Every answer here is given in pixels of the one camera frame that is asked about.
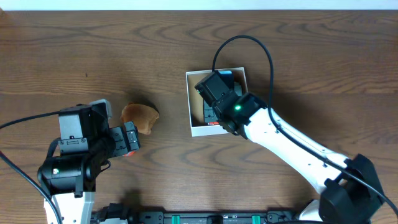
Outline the red toy fire truck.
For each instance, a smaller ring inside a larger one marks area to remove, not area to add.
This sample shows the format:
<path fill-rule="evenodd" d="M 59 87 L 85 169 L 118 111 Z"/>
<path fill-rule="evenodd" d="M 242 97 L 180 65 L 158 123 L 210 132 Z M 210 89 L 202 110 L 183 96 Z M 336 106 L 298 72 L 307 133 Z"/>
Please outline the red toy fire truck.
<path fill-rule="evenodd" d="M 219 122 L 213 121 L 213 122 L 207 123 L 207 125 L 209 125 L 209 126 L 215 126 L 215 125 L 219 125 Z"/>

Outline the yellow grey toy truck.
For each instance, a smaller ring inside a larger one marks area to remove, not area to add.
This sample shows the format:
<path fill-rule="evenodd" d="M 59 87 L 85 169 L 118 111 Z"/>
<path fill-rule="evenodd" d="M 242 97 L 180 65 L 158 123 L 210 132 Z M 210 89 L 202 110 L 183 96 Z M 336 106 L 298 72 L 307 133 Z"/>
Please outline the yellow grey toy truck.
<path fill-rule="evenodd" d="M 243 89 L 240 83 L 234 82 L 234 91 L 238 96 L 243 95 Z"/>

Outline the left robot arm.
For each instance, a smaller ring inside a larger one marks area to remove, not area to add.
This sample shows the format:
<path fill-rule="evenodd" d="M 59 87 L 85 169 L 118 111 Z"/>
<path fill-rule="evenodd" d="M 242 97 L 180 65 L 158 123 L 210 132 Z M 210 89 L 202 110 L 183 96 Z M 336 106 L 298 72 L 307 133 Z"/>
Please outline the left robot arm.
<path fill-rule="evenodd" d="M 137 214 L 120 203 L 93 211 L 97 176 L 110 167 L 112 158 L 130 156 L 141 146 L 132 121 L 110 128 L 111 117 L 105 99 L 60 110 L 60 137 L 38 170 L 40 185 L 57 209 L 53 215 L 45 203 L 48 223 L 138 222 Z"/>

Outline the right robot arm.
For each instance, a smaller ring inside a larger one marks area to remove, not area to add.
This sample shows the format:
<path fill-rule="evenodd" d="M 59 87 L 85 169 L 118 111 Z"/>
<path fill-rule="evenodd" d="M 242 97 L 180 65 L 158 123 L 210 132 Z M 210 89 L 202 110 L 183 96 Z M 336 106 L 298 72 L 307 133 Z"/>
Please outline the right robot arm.
<path fill-rule="evenodd" d="M 301 174 L 319 194 L 300 212 L 300 221 L 369 223 L 381 208 L 382 187 L 372 162 L 327 149 L 281 119 L 251 93 L 239 96 L 218 71 L 195 85 L 219 124 L 234 135 L 273 152 Z"/>

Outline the red toy ball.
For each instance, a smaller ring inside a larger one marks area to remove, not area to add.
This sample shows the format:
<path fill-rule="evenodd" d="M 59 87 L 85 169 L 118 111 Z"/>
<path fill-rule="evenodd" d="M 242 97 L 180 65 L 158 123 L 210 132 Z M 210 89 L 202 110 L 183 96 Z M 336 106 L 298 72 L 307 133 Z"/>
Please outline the red toy ball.
<path fill-rule="evenodd" d="M 132 156 L 133 154 L 135 154 L 135 151 L 128 152 L 127 154 L 124 155 L 124 157 L 129 157 Z"/>

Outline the white cardboard box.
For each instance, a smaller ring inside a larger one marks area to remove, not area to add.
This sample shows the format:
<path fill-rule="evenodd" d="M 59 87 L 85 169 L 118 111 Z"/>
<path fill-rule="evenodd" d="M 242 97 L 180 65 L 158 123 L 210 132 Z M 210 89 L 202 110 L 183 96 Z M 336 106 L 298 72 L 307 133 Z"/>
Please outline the white cardboard box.
<path fill-rule="evenodd" d="M 248 91 L 246 75 L 243 67 L 219 69 L 230 70 L 234 75 L 234 82 L 241 84 L 243 94 Z M 227 134 L 220 125 L 209 126 L 203 120 L 203 98 L 196 91 L 195 85 L 208 76 L 211 70 L 200 70 L 186 73 L 188 109 L 190 113 L 190 129 L 193 137 Z"/>

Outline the brown plush toy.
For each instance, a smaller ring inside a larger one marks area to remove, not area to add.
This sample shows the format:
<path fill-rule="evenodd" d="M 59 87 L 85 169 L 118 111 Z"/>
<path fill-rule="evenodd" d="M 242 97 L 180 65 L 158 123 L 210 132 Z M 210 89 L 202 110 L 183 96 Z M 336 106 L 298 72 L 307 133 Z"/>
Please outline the brown plush toy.
<path fill-rule="evenodd" d="M 139 133 L 149 135 L 159 113 L 150 106 L 129 103 L 123 108 L 120 119 L 123 123 L 132 121 Z"/>

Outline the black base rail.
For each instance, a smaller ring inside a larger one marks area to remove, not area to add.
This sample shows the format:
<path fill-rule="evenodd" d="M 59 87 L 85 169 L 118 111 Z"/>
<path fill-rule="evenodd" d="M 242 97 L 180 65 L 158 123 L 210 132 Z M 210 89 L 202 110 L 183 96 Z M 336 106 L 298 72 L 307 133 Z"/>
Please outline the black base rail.
<path fill-rule="evenodd" d="M 303 223 L 295 212 L 271 210 L 260 212 L 138 212 L 121 203 L 111 203 L 91 214 L 91 224 L 268 224 Z"/>

